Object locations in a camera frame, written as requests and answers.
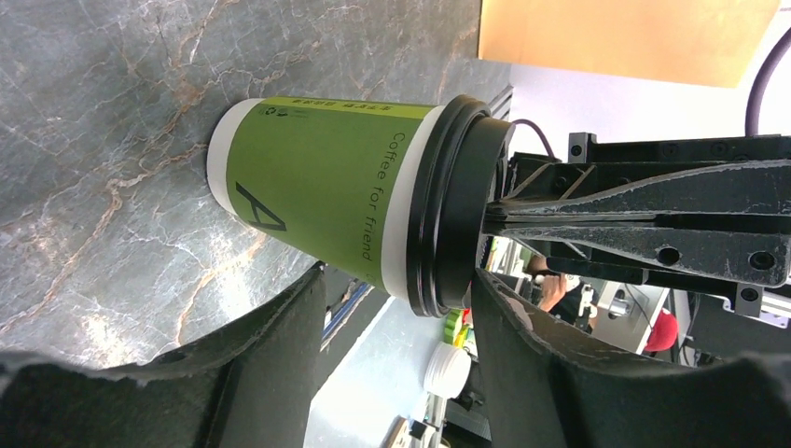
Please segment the screw hole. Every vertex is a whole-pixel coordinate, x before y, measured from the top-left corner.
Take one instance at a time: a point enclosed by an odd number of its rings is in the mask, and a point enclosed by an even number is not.
[[[681,259],[681,254],[675,247],[663,247],[657,254],[657,261],[665,266],[673,266]]]
[[[756,301],[758,298],[758,291],[752,289],[751,287],[742,289],[742,299],[745,301]]]
[[[750,266],[759,271],[768,271],[774,267],[774,257],[769,252],[756,252],[750,256]]]

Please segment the gray marble surface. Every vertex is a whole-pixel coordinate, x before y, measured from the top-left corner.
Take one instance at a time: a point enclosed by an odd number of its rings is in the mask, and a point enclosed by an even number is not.
[[[206,143],[275,94],[492,99],[479,1],[0,0],[0,350],[147,362],[313,259],[212,198]]]

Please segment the bolt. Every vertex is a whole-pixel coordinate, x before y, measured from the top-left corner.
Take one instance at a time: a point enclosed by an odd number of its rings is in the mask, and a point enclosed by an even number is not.
[[[744,299],[744,301],[756,301],[758,299],[758,291],[751,287],[742,289],[742,299]]]
[[[555,179],[555,189],[565,191],[567,187],[568,187],[568,179],[566,179],[563,176],[560,176],[557,179]]]
[[[662,155],[665,157],[673,157],[676,154],[678,154],[678,145],[675,143],[671,143],[662,148]]]
[[[712,155],[715,157],[722,157],[728,152],[728,146],[722,142],[717,142],[712,145]]]

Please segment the black plastic lid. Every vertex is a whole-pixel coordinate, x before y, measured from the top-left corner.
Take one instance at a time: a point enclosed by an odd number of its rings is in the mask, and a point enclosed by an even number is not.
[[[495,168],[513,134],[466,95],[439,116],[418,168],[407,236],[407,289],[417,315],[466,308]]]

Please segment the black cable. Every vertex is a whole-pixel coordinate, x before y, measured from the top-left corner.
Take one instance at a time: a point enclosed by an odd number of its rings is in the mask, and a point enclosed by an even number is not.
[[[645,322],[648,324],[648,327],[649,327],[649,328],[651,328],[651,331],[654,331],[654,326],[653,326],[653,325],[651,325],[651,319],[648,317],[648,313],[646,313],[646,312],[645,312],[645,309],[643,308],[643,305],[641,305],[641,304],[640,304],[640,302],[639,302],[639,301],[637,301],[637,298],[635,298],[635,297],[634,297],[634,293],[632,293],[632,292],[631,292],[631,289],[629,289],[629,285],[624,285],[624,287],[626,288],[626,292],[628,292],[628,293],[629,293],[629,295],[630,295],[630,297],[631,297],[631,301],[633,301],[633,302],[634,302],[634,304],[635,304],[635,305],[637,305],[637,307],[638,307],[638,308],[640,308],[640,313],[642,313],[642,314],[643,314],[643,317],[645,317]],[[642,295],[643,297],[645,297],[647,300],[649,300],[649,301],[651,300],[651,298],[650,298],[650,297],[648,297],[648,296],[647,296],[647,295],[646,295],[646,294],[645,294],[643,291],[641,291],[640,289],[637,289],[637,292],[639,292],[639,293],[640,293],[640,295]]]
[[[687,358],[687,350],[685,347],[687,346],[687,341],[689,340],[689,333],[692,331],[692,325],[695,323],[695,317],[698,316],[698,310],[701,308],[701,296],[697,293],[690,292],[692,294],[693,299],[695,300],[695,311],[692,312],[692,316],[689,318],[689,327],[687,327],[687,337],[684,338],[684,341],[681,343],[681,355],[684,357],[684,361],[687,363],[688,366],[692,366]]]
[[[528,119],[515,119],[511,121],[514,124],[526,124],[533,128],[536,134],[538,134],[538,138],[541,139],[541,143],[544,145],[544,150],[547,152],[547,155],[550,156],[552,159],[557,159],[555,157],[555,152],[552,151],[552,147],[549,145],[549,140],[547,140],[547,136],[544,135],[544,131],[541,131],[541,128],[538,127],[537,124],[528,120]]]
[[[750,97],[747,99],[747,110],[744,120],[744,134],[748,137],[758,135],[758,120],[761,115],[761,102],[764,99],[764,92],[769,85],[771,74],[774,73],[774,69],[789,48],[791,48],[791,28],[774,44],[769,56],[761,64],[761,68],[758,69],[756,80],[753,81]]]
[[[670,290],[668,300],[665,301],[665,307],[670,311],[671,315],[675,315],[675,289]],[[681,344],[678,341],[670,347],[670,361],[673,364],[681,364],[681,355],[678,353],[681,350],[680,347]]]

